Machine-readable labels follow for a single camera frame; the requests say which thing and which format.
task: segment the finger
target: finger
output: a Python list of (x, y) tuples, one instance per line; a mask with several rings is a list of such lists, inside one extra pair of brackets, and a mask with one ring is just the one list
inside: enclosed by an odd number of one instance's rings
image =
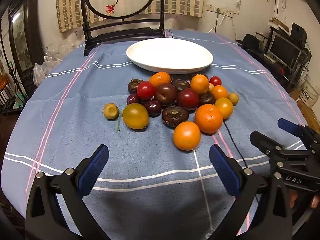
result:
[(316, 208), (318, 206), (319, 202), (320, 202), (320, 196), (315, 195), (311, 201), (311, 207)]
[(294, 207), (294, 202), (298, 197), (298, 192), (294, 189), (288, 189), (289, 199), (290, 199), (290, 207)]

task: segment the white bowl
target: white bowl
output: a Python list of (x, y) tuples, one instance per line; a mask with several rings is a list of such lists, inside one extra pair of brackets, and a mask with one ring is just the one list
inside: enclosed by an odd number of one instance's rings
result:
[(188, 74), (205, 69), (213, 61), (206, 48), (185, 40), (156, 38), (132, 44), (127, 57), (137, 66), (153, 72)]

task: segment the beige curtain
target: beige curtain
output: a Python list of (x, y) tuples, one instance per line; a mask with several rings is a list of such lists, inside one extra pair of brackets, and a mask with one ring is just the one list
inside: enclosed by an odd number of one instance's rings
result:
[[(202, 17), (203, 3), (204, 0), (164, 0), (164, 12), (169, 14)], [(83, 20), (80, 0), (56, 0), (56, 8), (61, 33), (82, 26)], [(104, 20), (104, 18), (99, 17), (90, 11), (87, 6), (86, 13), (89, 23)], [(149, 7), (142, 12), (142, 14), (157, 13), (160, 13), (160, 0), (153, 0)]]

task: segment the blue gripper pad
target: blue gripper pad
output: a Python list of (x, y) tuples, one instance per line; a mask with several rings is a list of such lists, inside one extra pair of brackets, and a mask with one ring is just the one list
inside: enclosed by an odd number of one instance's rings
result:
[(92, 187), (109, 159), (109, 149), (101, 144), (90, 158), (83, 159), (77, 166), (76, 178), (78, 195), (82, 198), (90, 194)]
[(299, 137), (302, 136), (302, 129), (300, 126), (296, 125), (295, 123), (292, 123), (286, 119), (280, 118), (278, 120), (278, 127), (282, 130), (285, 130), (288, 133), (291, 133), (292, 135)]
[(237, 174), (241, 169), (239, 164), (235, 159), (228, 158), (217, 144), (210, 147), (209, 158), (228, 194), (237, 197), (241, 187), (241, 179)]

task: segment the speaker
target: speaker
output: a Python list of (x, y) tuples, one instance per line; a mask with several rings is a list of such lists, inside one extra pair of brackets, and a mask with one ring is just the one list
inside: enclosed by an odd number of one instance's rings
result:
[(295, 39), (301, 46), (304, 47), (306, 45), (307, 33), (304, 28), (300, 27), (299, 25), (292, 23), (290, 36)]

